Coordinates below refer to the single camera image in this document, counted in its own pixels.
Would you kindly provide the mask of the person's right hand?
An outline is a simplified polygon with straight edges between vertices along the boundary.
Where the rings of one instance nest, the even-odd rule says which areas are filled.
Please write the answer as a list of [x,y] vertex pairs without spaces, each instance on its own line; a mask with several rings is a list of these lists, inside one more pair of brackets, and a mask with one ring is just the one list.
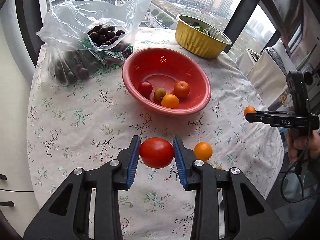
[[293,138],[291,130],[287,134],[287,148],[290,163],[294,163],[298,159],[298,150],[304,150],[305,148],[310,151],[310,157],[312,159],[319,158],[319,134],[316,130],[312,131],[312,136],[309,138],[308,145],[306,142],[308,137]]

